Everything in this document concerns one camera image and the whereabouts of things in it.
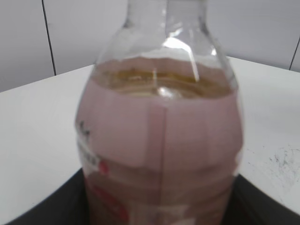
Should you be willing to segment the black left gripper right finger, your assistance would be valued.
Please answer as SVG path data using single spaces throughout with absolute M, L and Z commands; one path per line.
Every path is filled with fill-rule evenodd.
M 243 176 L 232 196 L 233 225 L 298 225 L 300 216 L 273 200 Z

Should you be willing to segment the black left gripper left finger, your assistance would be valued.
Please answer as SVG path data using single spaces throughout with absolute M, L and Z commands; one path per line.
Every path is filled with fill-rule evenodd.
M 89 207 L 83 171 L 77 171 L 64 185 L 9 225 L 88 225 Z

